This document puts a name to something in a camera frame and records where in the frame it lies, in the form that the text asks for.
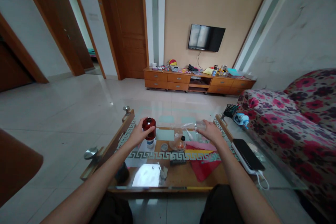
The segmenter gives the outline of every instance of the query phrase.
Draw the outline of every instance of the smartphone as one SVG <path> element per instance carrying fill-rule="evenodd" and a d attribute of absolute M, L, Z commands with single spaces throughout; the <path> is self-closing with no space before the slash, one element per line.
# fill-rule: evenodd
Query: smartphone
<path fill-rule="evenodd" d="M 233 143 L 251 170 L 265 170 L 265 167 L 243 139 L 233 139 Z"/>

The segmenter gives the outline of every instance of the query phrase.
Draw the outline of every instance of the marble wall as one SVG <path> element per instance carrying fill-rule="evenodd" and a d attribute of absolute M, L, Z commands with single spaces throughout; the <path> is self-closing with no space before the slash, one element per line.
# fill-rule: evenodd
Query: marble wall
<path fill-rule="evenodd" d="M 336 0 L 285 0 L 248 72 L 258 76 L 254 89 L 283 90 L 305 73 L 331 67 Z"/>

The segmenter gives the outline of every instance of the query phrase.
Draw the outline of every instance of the wooden tv cabinet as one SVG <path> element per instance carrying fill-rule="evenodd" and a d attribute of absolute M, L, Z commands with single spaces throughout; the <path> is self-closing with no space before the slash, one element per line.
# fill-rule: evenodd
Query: wooden tv cabinet
<path fill-rule="evenodd" d="M 232 79 L 222 76 L 184 74 L 172 71 L 152 70 L 145 68 L 145 87 L 182 90 L 189 92 L 219 93 L 224 95 L 239 95 L 245 89 L 251 89 L 256 81 L 247 78 Z M 201 80 L 192 79 L 191 76 L 201 77 Z"/>

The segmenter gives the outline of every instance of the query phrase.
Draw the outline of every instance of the floral sofa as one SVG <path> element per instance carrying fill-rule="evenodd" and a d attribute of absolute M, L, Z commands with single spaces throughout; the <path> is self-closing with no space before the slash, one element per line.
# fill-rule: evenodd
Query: floral sofa
<path fill-rule="evenodd" d="M 336 69 L 310 72 L 283 92 L 245 90 L 238 112 L 308 186 L 305 196 L 336 215 Z"/>

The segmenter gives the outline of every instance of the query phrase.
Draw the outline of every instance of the coffee table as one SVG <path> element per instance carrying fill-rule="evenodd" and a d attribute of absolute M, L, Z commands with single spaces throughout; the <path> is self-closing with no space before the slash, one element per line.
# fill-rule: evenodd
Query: coffee table
<path fill-rule="evenodd" d="M 97 157 L 91 161 L 84 170 L 80 179 L 86 180 L 90 177 L 109 157 L 111 157 L 129 138 L 132 130 L 139 122 L 140 118 L 145 116 L 153 117 L 156 120 L 156 139 L 155 147 L 149 149 L 146 141 L 133 149 L 128 158 L 125 160 L 128 167 L 129 177 L 126 182 L 117 184 L 114 179 L 108 191 L 111 192 L 208 192 L 217 184 L 228 184 L 228 180 L 222 164 L 219 164 L 208 177 L 202 181 L 198 180 L 191 163 L 195 160 L 200 164 L 220 161 L 220 157 L 216 152 L 202 151 L 186 151 L 179 153 L 171 153 L 170 145 L 175 135 L 179 137 L 184 135 L 186 142 L 190 141 L 191 134 L 193 141 L 210 144 L 205 138 L 195 131 L 196 127 L 200 127 L 200 121 L 207 119 L 213 121 L 220 129 L 223 135 L 223 141 L 230 146 L 231 151 L 239 160 L 231 147 L 233 138 L 243 138 L 247 142 L 253 142 L 254 139 L 247 134 L 242 128 L 236 125 L 230 118 L 221 119 L 221 115 L 215 114 L 209 110 L 189 110 L 187 108 L 173 109 L 173 106 L 164 107 L 141 107 L 134 110 L 126 108 L 126 114 L 121 119 L 122 125 L 106 147 L 100 147 Z M 167 144 L 168 150 L 162 151 L 161 145 Z M 268 179 L 271 189 L 306 189 L 306 186 L 288 170 L 284 173 L 284 163 L 276 165 L 272 155 L 269 155 L 260 147 L 259 154 L 263 159 L 266 171 L 265 177 Z M 171 166 L 171 160 L 185 160 L 185 164 Z M 160 176 L 160 172 L 168 169 L 167 177 Z M 250 175 L 250 178 L 257 183 L 257 177 Z"/>

